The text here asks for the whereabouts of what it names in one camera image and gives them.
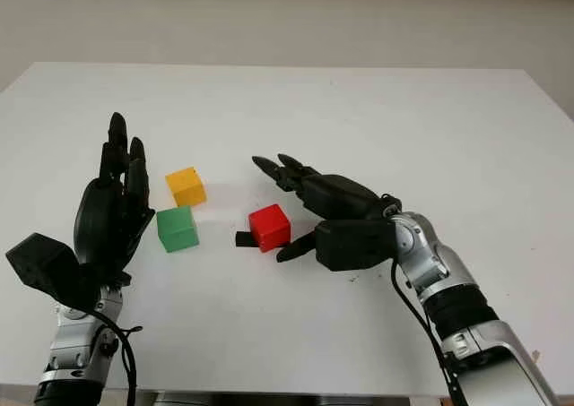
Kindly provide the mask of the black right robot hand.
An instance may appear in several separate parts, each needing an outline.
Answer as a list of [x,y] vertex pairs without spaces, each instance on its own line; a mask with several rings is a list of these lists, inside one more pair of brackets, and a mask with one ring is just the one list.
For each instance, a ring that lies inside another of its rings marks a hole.
[[402,203],[391,194],[377,195],[347,177],[323,174],[286,154],[279,163],[254,156],[253,162],[285,192],[322,221],[308,234],[283,247],[279,263],[315,253],[331,272],[364,270],[396,257],[396,225],[392,217]]

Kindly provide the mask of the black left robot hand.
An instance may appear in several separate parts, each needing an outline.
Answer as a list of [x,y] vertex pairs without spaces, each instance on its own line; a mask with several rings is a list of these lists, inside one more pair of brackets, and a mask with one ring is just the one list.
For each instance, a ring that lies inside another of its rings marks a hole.
[[74,224],[74,251],[81,266],[110,286],[127,286],[125,272],[152,220],[143,142],[128,138],[126,120],[111,116],[99,175],[85,188]]

